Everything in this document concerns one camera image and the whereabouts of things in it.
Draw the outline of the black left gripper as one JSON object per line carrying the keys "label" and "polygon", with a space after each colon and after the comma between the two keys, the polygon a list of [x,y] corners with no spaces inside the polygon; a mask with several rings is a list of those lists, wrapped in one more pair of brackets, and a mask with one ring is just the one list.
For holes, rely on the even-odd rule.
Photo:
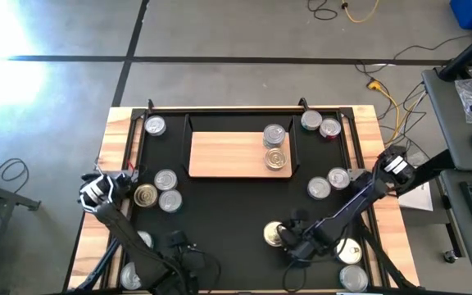
{"label": "black left gripper", "polygon": [[186,234],[180,230],[173,231],[168,235],[168,246],[173,252],[172,257],[179,265],[187,293],[198,293],[198,272],[206,267],[204,253],[196,249],[189,242]]}

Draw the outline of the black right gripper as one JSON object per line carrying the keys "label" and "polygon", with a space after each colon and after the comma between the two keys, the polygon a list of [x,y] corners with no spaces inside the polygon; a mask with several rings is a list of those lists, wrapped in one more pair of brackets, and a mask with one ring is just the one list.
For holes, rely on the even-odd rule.
{"label": "black right gripper", "polygon": [[307,263],[304,261],[306,259],[306,254],[302,253],[302,250],[297,250],[297,248],[303,242],[303,233],[308,227],[309,213],[305,209],[297,208],[293,209],[288,220],[288,227],[285,225],[279,225],[279,234],[290,233],[291,237],[289,244],[288,243],[278,243],[277,247],[282,248],[291,248],[293,257],[297,261],[297,266],[306,266]]}

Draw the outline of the teal seafood can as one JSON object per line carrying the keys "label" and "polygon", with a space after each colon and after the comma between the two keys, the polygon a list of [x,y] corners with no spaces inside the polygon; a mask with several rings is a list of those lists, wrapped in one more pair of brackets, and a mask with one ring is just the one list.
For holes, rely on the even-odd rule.
{"label": "teal seafood can", "polygon": [[183,205],[183,198],[179,191],[172,189],[161,194],[158,201],[159,207],[167,212],[177,212]]}

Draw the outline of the wooden shelf black metal frame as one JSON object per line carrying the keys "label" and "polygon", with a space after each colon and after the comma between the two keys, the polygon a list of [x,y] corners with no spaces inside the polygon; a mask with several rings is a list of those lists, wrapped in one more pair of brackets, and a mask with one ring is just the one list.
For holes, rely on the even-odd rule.
{"label": "wooden shelf black metal frame", "polygon": [[267,149],[261,131],[196,131],[186,115],[182,167],[191,178],[289,179],[300,166],[293,116],[288,118],[286,130],[280,145],[284,165],[272,170],[265,164]]}

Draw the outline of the silver-lid can blue label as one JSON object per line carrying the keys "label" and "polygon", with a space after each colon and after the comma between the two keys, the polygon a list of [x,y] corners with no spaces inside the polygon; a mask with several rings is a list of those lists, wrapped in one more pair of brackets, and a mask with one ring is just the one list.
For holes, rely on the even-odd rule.
{"label": "silver-lid can blue label", "polygon": [[331,185],[329,181],[323,177],[313,177],[307,185],[307,193],[315,200],[323,200],[331,193]]}

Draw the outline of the silver-lid can red label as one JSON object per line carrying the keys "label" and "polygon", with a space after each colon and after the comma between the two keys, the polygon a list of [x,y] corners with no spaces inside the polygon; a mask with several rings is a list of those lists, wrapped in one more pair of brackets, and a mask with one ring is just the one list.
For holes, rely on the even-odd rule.
{"label": "silver-lid can red label", "polygon": [[341,124],[333,118],[324,118],[319,127],[320,135],[326,139],[337,138],[341,131]]}
{"label": "silver-lid can red label", "polygon": [[347,170],[341,167],[331,169],[327,175],[327,180],[330,185],[336,190],[342,190],[349,186],[350,176]]}

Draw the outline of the teal yellowfin tuna can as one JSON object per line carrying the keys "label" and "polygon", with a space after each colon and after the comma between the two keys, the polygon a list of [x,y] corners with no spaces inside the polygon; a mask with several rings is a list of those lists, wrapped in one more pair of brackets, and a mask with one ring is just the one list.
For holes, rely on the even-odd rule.
{"label": "teal yellowfin tuna can", "polygon": [[155,174],[154,185],[161,191],[175,189],[178,184],[176,173],[170,169],[160,170]]}

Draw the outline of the silver-lid can green label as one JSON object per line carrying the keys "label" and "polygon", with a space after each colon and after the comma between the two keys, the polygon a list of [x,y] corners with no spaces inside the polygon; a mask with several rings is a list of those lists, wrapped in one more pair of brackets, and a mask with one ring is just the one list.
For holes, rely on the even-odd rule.
{"label": "silver-lid can green label", "polygon": [[317,130],[323,121],[322,115],[318,111],[304,111],[301,117],[301,125],[306,130]]}

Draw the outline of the white paper sheet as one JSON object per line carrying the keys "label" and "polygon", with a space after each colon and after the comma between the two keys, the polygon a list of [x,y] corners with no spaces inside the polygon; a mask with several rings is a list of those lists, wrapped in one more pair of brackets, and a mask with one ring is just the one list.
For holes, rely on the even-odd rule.
{"label": "white paper sheet", "polygon": [[423,183],[398,198],[399,206],[404,208],[433,211],[433,200],[429,182]]}

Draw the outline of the black stand beam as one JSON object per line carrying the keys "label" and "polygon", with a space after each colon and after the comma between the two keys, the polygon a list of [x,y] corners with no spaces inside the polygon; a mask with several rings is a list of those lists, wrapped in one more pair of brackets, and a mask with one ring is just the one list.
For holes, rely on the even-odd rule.
{"label": "black stand beam", "polygon": [[422,184],[439,176],[443,170],[454,169],[451,153],[448,149],[426,161],[415,169],[415,183]]}

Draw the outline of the grey metal stand leg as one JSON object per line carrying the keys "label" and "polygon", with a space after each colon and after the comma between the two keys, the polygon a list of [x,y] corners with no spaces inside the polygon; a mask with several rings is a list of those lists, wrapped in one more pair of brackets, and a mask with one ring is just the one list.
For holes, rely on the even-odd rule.
{"label": "grey metal stand leg", "polygon": [[28,207],[31,211],[37,211],[41,205],[40,201],[34,201],[30,198],[23,197],[17,193],[11,193],[2,188],[0,188],[0,199],[13,203],[14,205]]}

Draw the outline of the grey side desk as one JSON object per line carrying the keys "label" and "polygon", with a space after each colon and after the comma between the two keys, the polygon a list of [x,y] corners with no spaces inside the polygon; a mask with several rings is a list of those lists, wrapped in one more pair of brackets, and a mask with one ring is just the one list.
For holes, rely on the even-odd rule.
{"label": "grey side desk", "polygon": [[424,70],[421,77],[454,166],[472,170],[472,123],[466,122],[455,83],[440,79],[436,70]]}

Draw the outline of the black slanted pole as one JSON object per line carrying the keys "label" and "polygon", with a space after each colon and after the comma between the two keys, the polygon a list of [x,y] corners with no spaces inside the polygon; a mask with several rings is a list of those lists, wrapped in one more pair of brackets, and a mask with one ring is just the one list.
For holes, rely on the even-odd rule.
{"label": "black slanted pole", "polygon": [[472,61],[472,44],[450,61],[438,73],[438,78],[444,81],[453,81],[460,72]]}

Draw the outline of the blue plastic bin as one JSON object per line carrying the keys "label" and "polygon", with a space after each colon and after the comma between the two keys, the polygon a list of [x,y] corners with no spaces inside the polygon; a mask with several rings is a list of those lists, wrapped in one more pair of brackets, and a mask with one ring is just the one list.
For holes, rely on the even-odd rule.
{"label": "blue plastic bin", "polygon": [[450,0],[449,5],[458,25],[464,30],[472,30],[472,0]]}

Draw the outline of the grey perforated metal bracket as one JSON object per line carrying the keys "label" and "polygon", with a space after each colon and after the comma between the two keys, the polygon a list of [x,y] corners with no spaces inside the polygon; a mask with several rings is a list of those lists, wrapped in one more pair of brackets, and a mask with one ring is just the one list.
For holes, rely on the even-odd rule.
{"label": "grey perforated metal bracket", "polygon": [[347,173],[351,182],[366,181],[370,177],[370,172],[366,169],[348,169]]}

